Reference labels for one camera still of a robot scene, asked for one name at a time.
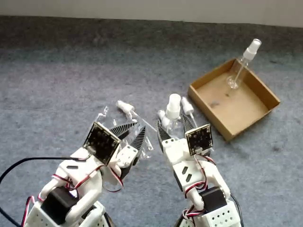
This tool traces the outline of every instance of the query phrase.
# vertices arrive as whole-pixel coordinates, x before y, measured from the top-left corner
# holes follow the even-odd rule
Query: clear plastic bottle
[[[180,118],[169,122],[167,133],[176,140],[184,137],[184,125]]]
[[[250,46],[245,50],[243,56],[237,59],[230,70],[230,76],[227,78],[227,84],[232,89],[238,89],[245,77],[245,67],[254,59],[258,48],[261,46],[259,39],[254,39]]]
[[[166,116],[169,119],[167,133],[175,139],[180,139],[184,137],[184,127],[180,118],[180,102],[180,95],[171,94],[169,96],[169,103],[166,107]]]

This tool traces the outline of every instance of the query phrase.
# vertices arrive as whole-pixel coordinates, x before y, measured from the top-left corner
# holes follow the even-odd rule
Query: black circuit board
[[[201,153],[213,146],[210,124],[187,131],[185,137],[190,155]]]
[[[98,122],[94,122],[83,147],[99,159],[104,165],[108,165],[115,150],[120,144],[120,139],[110,130]]]

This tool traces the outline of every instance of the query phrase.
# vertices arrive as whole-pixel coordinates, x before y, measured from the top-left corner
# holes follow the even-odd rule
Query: white wall
[[[0,0],[0,15],[303,27],[303,0]]]

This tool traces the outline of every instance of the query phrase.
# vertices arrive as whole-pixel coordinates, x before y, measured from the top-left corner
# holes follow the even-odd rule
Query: spray bottle
[[[230,86],[230,88],[239,88],[245,76],[243,69],[248,67],[248,64],[254,59],[260,46],[261,41],[259,39],[254,39],[243,53],[243,56],[234,62],[230,70],[232,75],[227,78],[227,84]]]

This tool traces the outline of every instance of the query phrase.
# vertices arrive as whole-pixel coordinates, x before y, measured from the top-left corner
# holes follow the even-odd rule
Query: clear plastic wrapper
[[[128,136],[123,139],[120,143],[120,149],[124,146],[131,144],[134,138],[138,135],[142,127],[146,124],[141,120],[140,117],[135,117],[133,114],[121,114],[116,107],[105,106],[103,110],[97,115],[95,121],[100,122],[108,129],[112,129],[118,125],[126,123],[137,123],[134,127],[130,129]],[[152,143],[148,138],[148,126],[146,126],[146,136],[144,143],[141,147],[140,159],[148,159],[151,157],[151,151],[154,150]]]

